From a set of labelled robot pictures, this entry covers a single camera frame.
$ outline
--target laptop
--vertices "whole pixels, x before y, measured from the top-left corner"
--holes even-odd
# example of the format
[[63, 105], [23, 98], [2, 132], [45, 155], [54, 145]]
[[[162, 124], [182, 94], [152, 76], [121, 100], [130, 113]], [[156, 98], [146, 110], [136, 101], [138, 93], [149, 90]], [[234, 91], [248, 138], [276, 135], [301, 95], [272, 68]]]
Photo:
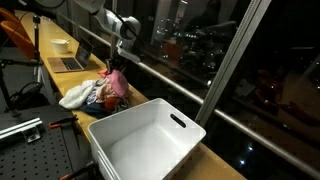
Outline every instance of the laptop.
[[54, 73], [84, 71], [92, 51], [93, 45], [81, 38], [75, 57], [49, 57], [48, 62]]

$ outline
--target laptop screen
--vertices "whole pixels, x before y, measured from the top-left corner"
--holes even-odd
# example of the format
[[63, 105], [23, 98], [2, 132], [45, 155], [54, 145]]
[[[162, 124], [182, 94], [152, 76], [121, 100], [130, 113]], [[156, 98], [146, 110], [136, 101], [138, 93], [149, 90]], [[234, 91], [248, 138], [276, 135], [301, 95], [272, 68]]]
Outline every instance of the laptop screen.
[[81, 38], [76, 53], [76, 59], [79, 61], [82, 67], [86, 67], [88, 65], [92, 51], [93, 45], [84, 38]]

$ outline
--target pile of clothes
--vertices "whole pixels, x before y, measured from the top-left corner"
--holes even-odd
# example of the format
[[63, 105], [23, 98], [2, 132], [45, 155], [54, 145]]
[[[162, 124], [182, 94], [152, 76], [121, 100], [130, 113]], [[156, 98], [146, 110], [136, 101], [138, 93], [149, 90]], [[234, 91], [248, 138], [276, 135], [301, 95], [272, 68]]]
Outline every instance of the pile of clothes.
[[79, 109], [97, 119], [129, 108], [127, 97], [132, 92], [129, 83], [118, 70], [98, 72], [100, 80], [85, 80], [81, 85], [69, 89], [59, 101], [66, 109]]

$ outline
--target wooden desk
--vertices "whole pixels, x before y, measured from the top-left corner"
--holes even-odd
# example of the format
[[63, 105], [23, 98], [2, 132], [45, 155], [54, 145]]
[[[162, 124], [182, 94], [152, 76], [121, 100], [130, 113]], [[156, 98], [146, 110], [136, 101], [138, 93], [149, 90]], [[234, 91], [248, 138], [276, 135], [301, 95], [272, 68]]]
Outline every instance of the wooden desk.
[[[21, 17], [23, 12], [16, 11], [16, 14]], [[32, 16], [32, 13], [27, 14], [21, 22], [30, 38], [34, 40], [34, 24], [32, 22]], [[53, 51], [52, 45], [50, 43], [51, 39], [70, 39], [70, 53], [63, 56], [74, 56], [78, 47], [78, 42], [70, 35], [68, 35], [64, 30], [62, 30], [59, 26], [57, 26], [54, 22], [41, 18], [41, 24], [39, 25], [39, 34], [39, 51], [41, 58], [47, 67], [48, 57], [62, 56], [61, 54], [56, 54]], [[99, 70], [105, 69], [104, 63], [94, 55], [91, 56], [90, 61], [91, 62], [89, 64], [88, 70], [84, 72], [55, 74], [51, 71], [50, 68], [48, 68], [50, 76], [52, 77], [62, 95], [65, 95], [70, 88], [82, 84], [84, 80], [100, 78], [97, 72]], [[130, 90], [133, 92], [133, 95], [129, 98], [129, 103], [131, 106], [135, 106], [148, 101], [148, 99], [134, 87], [130, 86]], [[96, 119], [80, 111], [73, 111], [73, 113], [77, 114], [80, 127], [88, 137], [88, 125]], [[201, 143], [199, 147], [196, 148], [195, 152], [191, 155], [191, 158], [186, 161], [186, 163], [176, 173], [173, 179], [231, 180], [245, 178]]]

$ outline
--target white cloth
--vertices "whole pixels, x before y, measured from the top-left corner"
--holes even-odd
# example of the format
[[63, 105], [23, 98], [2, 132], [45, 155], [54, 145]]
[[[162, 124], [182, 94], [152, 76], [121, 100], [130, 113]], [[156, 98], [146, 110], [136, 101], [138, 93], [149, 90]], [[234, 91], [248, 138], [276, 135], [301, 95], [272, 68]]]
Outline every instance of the white cloth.
[[66, 109], [79, 108], [86, 101], [95, 85], [95, 80], [83, 81], [82, 85], [69, 89], [66, 95], [59, 101], [59, 105]]

